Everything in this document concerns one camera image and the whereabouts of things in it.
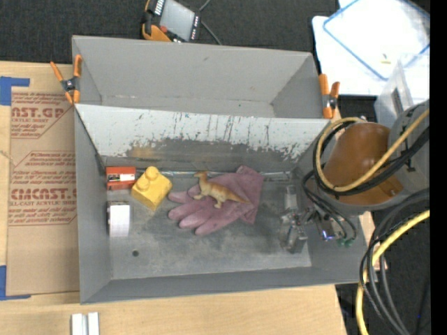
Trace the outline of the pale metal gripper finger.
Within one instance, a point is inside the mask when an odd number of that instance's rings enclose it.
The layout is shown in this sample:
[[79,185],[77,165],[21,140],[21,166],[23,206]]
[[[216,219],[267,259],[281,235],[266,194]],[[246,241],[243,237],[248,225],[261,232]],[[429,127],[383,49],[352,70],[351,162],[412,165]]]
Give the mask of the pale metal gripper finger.
[[281,217],[279,243],[285,251],[292,254],[301,253],[307,240],[305,228],[295,214],[286,214]]
[[288,185],[285,189],[284,209],[287,214],[298,215],[297,189],[294,185]]

